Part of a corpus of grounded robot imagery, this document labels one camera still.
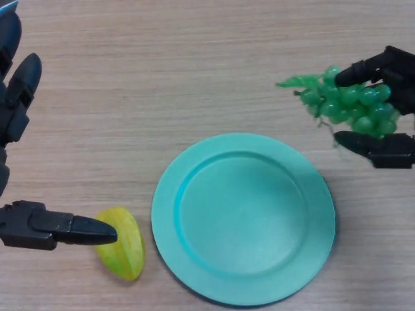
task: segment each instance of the wood grain surface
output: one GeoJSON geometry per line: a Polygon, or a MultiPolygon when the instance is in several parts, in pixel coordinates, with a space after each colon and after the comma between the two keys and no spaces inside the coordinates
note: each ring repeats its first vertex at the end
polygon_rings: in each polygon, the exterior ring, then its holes
{"type": "MultiPolygon", "coordinates": [[[[414,12],[411,0],[22,1],[15,63],[36,52],[43,77],[29,127],[8,147],[2,204],[33,200],[90,217],[124,205],[145,236],[147,263],[140,280],[124,284],[88,247],[1,246],[0,309],[224,310],[165,269],[150,230],[152,195],[189,145],[254,132],[316,165],[339,220],[323,271],[264,310],[414,310],[415,173],[374,170],[334,149],[291,90],[274,87],[385,45],[415,52],[414,12]]],[[[413,130],[412,117],[400,130],[413,130]]]]}

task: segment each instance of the black robotic finger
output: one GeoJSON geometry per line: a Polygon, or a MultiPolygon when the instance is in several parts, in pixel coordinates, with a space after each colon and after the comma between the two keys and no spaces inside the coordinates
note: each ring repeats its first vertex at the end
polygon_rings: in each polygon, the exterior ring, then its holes
{"type": "Polygon", "coordinates": [[[22,103],[26,109],[33,101],[42,76],[42,62],[37,54],[28,55],[14,72],[7,87],[7,104],[22,103]]]}
{"type": "Polygon", "coordinates": [[[12,59],[19,47],[21,23],[15,12],[0,17],[0,78],[3,80],[12,66],[12,59]]]}

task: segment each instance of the plastic grapes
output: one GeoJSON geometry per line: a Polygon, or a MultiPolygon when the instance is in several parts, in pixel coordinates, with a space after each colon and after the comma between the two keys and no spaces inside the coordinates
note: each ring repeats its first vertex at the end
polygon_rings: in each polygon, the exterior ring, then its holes
{"type": "Polygon", "coordinates": [[[325,117],[333,125],[346,123],[354,132],[378,138],[394,133],[400,114],[388,103],[390,88],[385,84],[336,87],[339,72],[340,68],[331,66],[322,75],[294,76],[276,86],[302,87],[294,94],[314,118],[325,117]]]}

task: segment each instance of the plastic plate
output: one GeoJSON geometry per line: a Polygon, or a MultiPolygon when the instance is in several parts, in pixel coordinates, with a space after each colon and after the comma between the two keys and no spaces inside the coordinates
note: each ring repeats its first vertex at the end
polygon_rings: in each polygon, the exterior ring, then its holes
{"type": "Polygon", "coordinates": [[[259,306],[303,288],[326,262],[335,207],[314,166],[275,139],[224,134],[162,175],[152,230],[169,269],[219,303],[259,306]]]}

